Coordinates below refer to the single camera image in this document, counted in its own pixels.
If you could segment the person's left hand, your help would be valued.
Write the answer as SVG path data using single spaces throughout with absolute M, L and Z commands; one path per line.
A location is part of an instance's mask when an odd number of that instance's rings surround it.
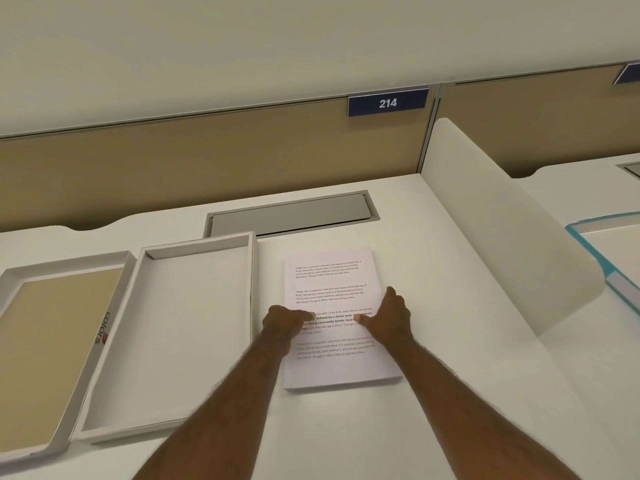
M 308 312 L 292 310 L 281 305 L 273 305 L 262 320 L 261 336 L 274 340 L 275 343 L 289 350 L 292 340 L 302 329 L 294 327 L 294 312 Z

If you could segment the person's right hand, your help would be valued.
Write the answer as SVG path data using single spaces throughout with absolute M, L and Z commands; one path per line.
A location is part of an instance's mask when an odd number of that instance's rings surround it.
M 380 329 L 365 329 L 390 353 L 414 343 L 411 329 L 411 312 L 404 298 L 393 287 L 387 287 L 380 307 L 375 315 L 381 316 Z

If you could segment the stack of printed white paper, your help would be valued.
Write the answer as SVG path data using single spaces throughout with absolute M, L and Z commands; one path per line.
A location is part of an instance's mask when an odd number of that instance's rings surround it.
M 386 349 L 355 320 L 373 316 L 384 291 L 370 248 L 288 255 L 285 307 L 315 314 L 283 362 L 285 390 L 330 388 L 400 379 Z

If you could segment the person's right forearm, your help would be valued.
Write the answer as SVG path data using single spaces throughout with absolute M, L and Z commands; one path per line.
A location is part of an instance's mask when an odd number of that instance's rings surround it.
M 411 336 L 381 343 L 395 360 L 457 480 L 581 480 Z

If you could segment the person's left forearm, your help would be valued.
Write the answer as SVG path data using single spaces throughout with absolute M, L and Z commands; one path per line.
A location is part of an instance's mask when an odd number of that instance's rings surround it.
M 262 332 L 212 395 L 132 480 L 251 480 L 291 337 Z

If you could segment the white cardboard box tray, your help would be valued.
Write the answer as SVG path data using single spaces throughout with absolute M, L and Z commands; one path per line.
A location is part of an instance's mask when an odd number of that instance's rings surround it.
M 256 275 L 254 232 L 142 248 L 71 441 L 181 425 L 251 345 Z

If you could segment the white curved desk divider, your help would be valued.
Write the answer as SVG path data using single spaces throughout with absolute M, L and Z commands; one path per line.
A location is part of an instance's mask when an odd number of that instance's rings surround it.
M 604 292 L 597 259 L 452 120 L 435 122 L 421 175 L 535 334 Z

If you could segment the beige partition panel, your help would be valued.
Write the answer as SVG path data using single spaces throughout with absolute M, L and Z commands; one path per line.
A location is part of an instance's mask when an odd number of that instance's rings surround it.
M 614 86 L 626 64 L 444 85 L 451 120 L 513 177 L 544 166 L 640 152 L 640 82 Z
M 348 116 L 348 99 L 0 138 L 0 232 L 121 218 L 416 172 L 417 109 Z

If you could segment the blue number sign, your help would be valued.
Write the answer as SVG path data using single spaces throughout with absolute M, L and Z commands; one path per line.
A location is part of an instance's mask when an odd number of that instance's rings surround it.
M 423 109 L 429 88 L 404 89 L 391 93 L 376 93 L 348 97 L 348 117 L 355 118 L 389 112 Z
M 627 63 L 613 81 L 613 85 L 640 82 L 640 61 Z

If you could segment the teal-edged white tray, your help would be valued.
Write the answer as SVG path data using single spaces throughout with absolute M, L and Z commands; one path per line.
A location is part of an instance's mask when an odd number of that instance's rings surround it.
M 565 227 L 601 266 L 607 286 L 640 316 L 640 211 Z

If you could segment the white box lid beige inside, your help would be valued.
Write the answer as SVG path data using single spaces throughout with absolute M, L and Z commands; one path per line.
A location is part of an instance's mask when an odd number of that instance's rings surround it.
M 135 265 L 119 251 L 0 273 L 0 466 L 68 448 Z

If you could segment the grey metal partition post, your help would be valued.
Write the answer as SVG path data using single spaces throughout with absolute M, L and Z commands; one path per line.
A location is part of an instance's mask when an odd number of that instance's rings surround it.
M 429 142 L 431 139 L 431 135 L 433 133 L 433 126 L 436 122 L 438 107 L 442 97 L 442 89 L 443 89 L 443 83 L 437 83 L 429 87 L 429 94 L 433 96 L 433 101 L 431 102 L 431 106 L 429 109 L 428 123 L 426 126 L 426 131 L 425 131 L 423 142 L 422 142 L 419 161 L 417 164 L 416 173 L 418 174 L 422 172 L 422 169 L 424 167 L 426 153 L 428 151 Z

